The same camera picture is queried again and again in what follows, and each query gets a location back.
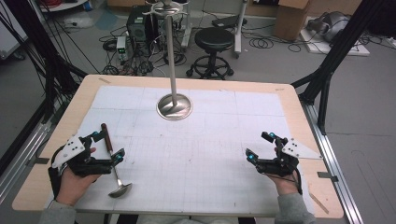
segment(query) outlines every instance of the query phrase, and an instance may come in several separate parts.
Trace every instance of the table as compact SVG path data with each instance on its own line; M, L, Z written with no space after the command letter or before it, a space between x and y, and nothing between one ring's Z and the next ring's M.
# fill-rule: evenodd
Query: table
M56 148L75 134L90 109L92 100L101 86L129 86L146 88L169 88L168 78L160 77L110 77L89 75L84 78L73 101L48 141L40 157L50 158ZM288 84L253 83L236 81L216 81L198 79L177 79L179 89L226 90L268 92L277 94L289 125L290 133L306 146L318 151L304 111L294 88ZM313 199L316 217L339 218L344 215L337 194L328 178L319 178L317 172L327 172L323 161L301 160L304 176ZM50 181L47 175L49 164L36 164L26 178L12 207L20 211L40 211L44 208L49 194Z

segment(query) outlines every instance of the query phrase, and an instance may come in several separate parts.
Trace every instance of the sleeve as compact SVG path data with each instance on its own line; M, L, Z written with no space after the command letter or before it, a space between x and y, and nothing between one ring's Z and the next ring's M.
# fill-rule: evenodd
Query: sleeve
M314 215L306 209L303 196L299 193L285 194L277 197L279 214L275 224L315 224Z
M75 219L76 210L73 207L53 201L41 214L38 224L74 224Z

